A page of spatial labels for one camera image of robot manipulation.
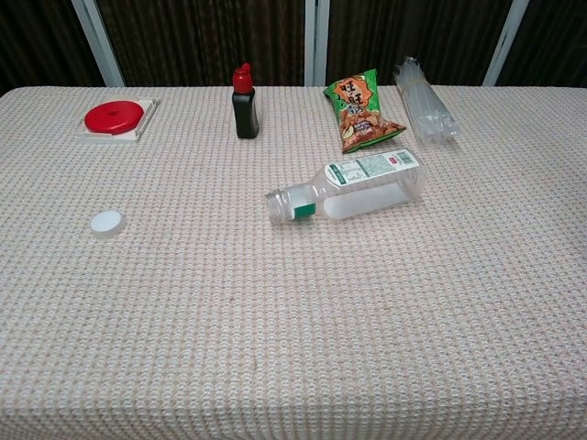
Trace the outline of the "clear plastic bottle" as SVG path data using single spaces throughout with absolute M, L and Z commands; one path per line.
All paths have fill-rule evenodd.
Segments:
M 265 195 L 274 225 L 319 215 L 343 220 L 410 202 L 426 182 L 425 167 L 408 149 L 324 165 L 307 182 Z

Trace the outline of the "white plastic bottle cap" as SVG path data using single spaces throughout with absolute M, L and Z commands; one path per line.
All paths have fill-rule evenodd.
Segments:
M 124 230 L 126 218 L 118 210 L 105 210 L 90 220 L 91 232 L 97 237 L 113 237 Z

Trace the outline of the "dark sauce bottle red cap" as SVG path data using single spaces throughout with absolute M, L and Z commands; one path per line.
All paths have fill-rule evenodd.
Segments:
M 248 62 L 234 70 L 232 82 L 232 104 L 238 138 L 253 139 L 259 133 L 259 122 L 255 106 L 255 89 Z

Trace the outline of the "beige woven tablecloth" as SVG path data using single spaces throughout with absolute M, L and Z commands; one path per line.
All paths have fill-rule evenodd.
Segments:
M 341 159 L 318 88 L 0 97 L 0 440 L 587 440 L 587 90 L 448 87 L 419 200 L 270 224 Z M 136 143 L 95 105 L 160 101 Z M 95 236 L 118 210 L 122 232 Z

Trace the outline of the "green snack bag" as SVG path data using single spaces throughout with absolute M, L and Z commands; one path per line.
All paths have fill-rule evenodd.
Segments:
M 406 130 L 382 117 L 376 69 L 337 80 L 323 94 L 337 116 L 343 154 L 394 138 Z

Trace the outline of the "clear plastic straws pack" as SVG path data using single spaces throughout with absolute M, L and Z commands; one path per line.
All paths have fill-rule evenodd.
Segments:
M 395 66 L 395 83 L 403 100 L 415 139 L 420 145 L 446 145 L 460 126 L 431 84 L 416 58 L 406 56 Z

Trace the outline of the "red round lid container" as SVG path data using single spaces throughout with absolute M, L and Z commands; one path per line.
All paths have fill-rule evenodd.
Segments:
M 140 140 L 141 136 L 143 135 L 143 133 L 145 132 L 145 130 L 148 128 L 148 126 L 150 124 L 150 120 L 152 119 L 152 117 L 156 113 L 156 110 L 160 104 L 160 101 L 155 98 L 119 96 L 119 97 L 111 97 L 110 99 L 106 99 L 105 101 L 103 101 L 100 104 L 111 102 L 111 101 L 118 101 L 118 100 L 128 100 L 131 102 L 135 102 L 143 108 L 144 115 L 140 119 L 138 126 L 136 128 L 134 128 L 126 133 L 119 134 L 119 135 L 100 134 L 100 133 L 95 133 L 95 132 L 90 131 L 84 124 L 84 117 L 91 109 L 93 109 L 94 107 L 97 106 L 97 105 L 95 105 L 90 110 L 88 110 L 86 112 L 86 114 L 83 116 L 81 122 L 79 123 L 79 125 L 77 127 L 77 132 L 76 132 L 75 136 L 80 141 L 94 142 L 94 143 L 98 143 L 98 144 L 119 144 L 119 143 L 127 144 L 127 143 L 138 142 Z

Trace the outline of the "white frame post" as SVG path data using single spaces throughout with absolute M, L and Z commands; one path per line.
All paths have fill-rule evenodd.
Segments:
M 107 35 L 96 0 L 71 0 L 106 87 L 124 87 L 125 82 Z
M 305 0 L 304 86 L 327 82 L 330 0 Z
M 529 3 L 530 0 L 512 0 L 490 64 L 483 78 L 483 86 L 495 86 L 497 84 Z

